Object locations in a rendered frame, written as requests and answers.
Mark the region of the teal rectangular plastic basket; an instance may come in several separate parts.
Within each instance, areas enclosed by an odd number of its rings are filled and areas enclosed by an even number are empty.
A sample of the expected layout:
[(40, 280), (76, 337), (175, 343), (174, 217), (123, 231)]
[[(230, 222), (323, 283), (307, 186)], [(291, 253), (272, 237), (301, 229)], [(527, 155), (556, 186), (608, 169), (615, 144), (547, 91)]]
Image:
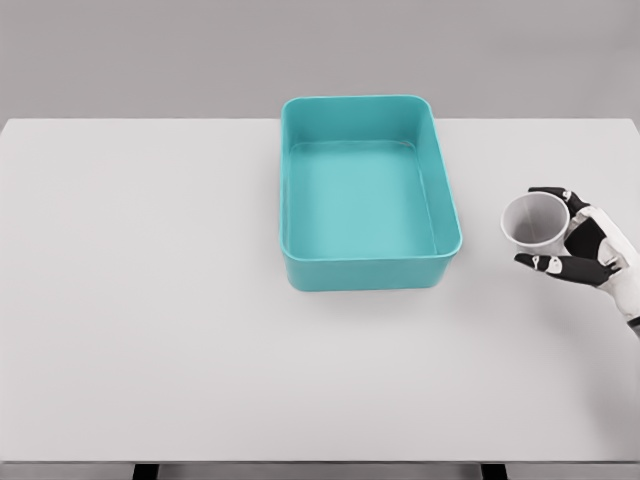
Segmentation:
[(463, 233), (430, 104), (307, 96), (281, 109), (279, 245), (306, 292), (430, 288)]

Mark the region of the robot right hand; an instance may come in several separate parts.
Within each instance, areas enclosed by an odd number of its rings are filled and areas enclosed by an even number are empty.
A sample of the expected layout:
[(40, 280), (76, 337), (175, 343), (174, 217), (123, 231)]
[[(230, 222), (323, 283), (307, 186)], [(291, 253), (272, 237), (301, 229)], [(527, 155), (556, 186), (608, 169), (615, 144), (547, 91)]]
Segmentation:
[(613, 299), (618, 280), (640, 280), (640, 252), (604, 210), (563, 187), (529, 190), (550, 193), (566, 204), (570, 213), (564, 238), (567, 253), (518, 253), (514, 257), (516, 262), (555, 279), (594, 287)]

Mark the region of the white paper cup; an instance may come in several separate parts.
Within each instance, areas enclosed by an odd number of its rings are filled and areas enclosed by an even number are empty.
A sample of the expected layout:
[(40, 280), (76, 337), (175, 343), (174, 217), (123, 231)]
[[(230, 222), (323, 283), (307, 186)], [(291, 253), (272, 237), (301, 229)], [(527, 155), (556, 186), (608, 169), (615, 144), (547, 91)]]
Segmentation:
[(569, 221), (563, 200), (550, 193), (529, 192), (504, 208), (500, 226), (517, 253), (561, 255)]

